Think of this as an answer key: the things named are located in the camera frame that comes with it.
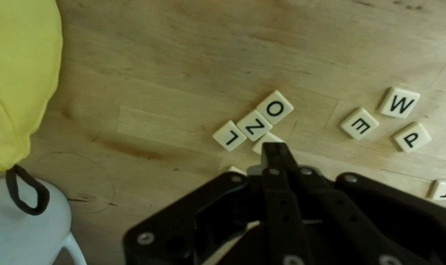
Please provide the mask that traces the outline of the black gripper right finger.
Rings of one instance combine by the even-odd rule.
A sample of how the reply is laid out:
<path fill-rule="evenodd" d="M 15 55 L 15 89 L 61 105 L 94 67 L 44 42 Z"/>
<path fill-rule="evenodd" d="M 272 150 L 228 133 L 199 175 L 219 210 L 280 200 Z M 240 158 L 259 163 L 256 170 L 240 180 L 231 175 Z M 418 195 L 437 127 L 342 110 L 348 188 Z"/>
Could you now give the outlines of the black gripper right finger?
<path fill-rule="evenodd" d="M 299 166 L 284 142 L 264 144 L 262 155 L 287 173 L 309 210 L 333 225 L 364 261 L 446 265 L 446 207 L 353 172 L 331 182 Z"/>

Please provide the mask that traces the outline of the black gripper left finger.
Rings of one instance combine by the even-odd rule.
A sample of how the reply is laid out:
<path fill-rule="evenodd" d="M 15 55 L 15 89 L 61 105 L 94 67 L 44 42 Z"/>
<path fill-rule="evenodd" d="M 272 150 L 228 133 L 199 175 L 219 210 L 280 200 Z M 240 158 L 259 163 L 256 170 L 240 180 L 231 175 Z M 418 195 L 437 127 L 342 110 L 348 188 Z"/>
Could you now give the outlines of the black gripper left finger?
<path fill-rule="evenodd" d="M 224 172 L 131 226 L 125 265 L 202 265 L 259 217 L 259 198 L 259 176 Z"/>

